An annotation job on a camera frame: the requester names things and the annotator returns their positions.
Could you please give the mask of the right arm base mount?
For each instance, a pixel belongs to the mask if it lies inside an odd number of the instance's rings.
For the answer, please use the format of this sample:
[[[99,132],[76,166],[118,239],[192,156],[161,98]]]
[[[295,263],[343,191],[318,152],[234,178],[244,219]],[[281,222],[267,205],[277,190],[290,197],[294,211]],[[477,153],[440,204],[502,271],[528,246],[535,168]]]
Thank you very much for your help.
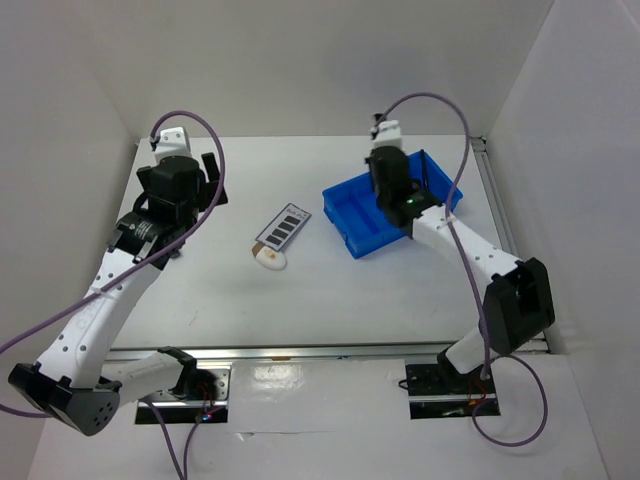
[[[408,394],[412,420],[499,416],[500,407],[493,380],[482,380],[479,366],[469,374],[445,376],[436,364],[408,364],[405,378],[397,386]]]

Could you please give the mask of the black slim makeup brush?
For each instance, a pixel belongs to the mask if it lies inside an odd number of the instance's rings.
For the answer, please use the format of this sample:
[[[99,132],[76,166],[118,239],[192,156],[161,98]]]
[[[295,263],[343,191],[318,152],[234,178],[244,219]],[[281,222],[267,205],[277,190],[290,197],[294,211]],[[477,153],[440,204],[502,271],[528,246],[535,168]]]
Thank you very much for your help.
[[[428,169],[427,169],[427,155],[424,149],[420,150],[420,159],[421,159],[421,171],[422,171],[422,184],[423,190],[429,192],[429,177],[428,177]]]

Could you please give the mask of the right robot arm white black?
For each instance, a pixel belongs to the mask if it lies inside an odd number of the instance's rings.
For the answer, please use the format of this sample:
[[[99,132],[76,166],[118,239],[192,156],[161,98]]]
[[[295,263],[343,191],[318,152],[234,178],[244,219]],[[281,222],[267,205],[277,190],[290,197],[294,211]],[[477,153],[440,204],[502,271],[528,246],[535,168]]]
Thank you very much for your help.
[[[555,323],[545,265],[522,260],[491,244],[446,210],[428,190],[414,185],[409,157],[398,147],[374,148],[366,159],[376,204],[409,238],[463,268],[479,308],[479,320],[437,357],[436,379],[460,391],[479,367],[506,356]]]

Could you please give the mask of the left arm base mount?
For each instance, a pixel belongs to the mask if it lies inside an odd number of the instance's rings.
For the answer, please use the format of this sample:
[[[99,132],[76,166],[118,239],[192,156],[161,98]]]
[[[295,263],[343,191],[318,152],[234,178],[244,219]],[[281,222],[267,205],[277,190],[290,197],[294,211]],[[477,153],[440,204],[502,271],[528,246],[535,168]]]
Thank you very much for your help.
[[[150,401],[167,425],[223,424],[228,421],[232,367],[230,364],[202,361],[199,377],[186,393],[157,391]]]

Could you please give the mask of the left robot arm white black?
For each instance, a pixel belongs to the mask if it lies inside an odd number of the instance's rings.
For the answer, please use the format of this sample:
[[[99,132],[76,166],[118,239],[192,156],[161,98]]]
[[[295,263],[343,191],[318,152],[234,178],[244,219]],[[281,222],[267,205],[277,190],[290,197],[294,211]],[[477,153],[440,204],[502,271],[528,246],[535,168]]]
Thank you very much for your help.
[[[86,436],[101,432],[118,408],[159,391],[176,399],[213,399],[215,377],[175,347],[108,367],[106,357],[123,325],[202,213],[228,199],[216,157],[170,155],[137,170],[142,186],[121,217],[83,305],[51,346],[8,377],[33,407]]]

